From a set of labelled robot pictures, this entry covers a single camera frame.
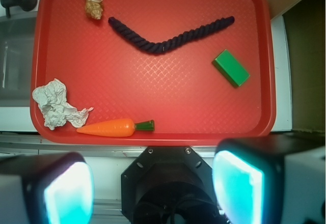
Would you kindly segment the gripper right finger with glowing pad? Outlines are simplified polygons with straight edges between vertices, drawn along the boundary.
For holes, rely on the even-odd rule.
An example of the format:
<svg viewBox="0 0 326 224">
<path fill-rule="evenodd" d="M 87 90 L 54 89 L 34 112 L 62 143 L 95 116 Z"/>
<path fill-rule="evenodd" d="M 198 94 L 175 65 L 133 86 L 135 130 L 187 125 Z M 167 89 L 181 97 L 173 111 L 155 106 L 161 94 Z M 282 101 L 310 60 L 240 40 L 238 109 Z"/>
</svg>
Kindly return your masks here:
<svg viewBox="0 0 326 224">
<path fill-rule="evenodd" d="M 325 136 L 225 139 L 212 182 L 231 223 L 325 223 Z"/>
</svg>

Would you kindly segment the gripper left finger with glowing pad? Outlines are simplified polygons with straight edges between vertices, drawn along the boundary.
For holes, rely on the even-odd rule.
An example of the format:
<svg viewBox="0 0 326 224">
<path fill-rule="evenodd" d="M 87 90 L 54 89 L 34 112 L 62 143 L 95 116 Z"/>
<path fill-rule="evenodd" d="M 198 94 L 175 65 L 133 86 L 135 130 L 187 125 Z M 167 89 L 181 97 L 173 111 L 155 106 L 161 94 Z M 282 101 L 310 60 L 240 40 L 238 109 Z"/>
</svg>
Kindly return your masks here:
<svg viewBox="0 0 326 224">
<path fill-rule="evenodd" d="M 1 223 L 89 223 L 92 170 L 76 153 L 1 157 Z"/>
</svg>

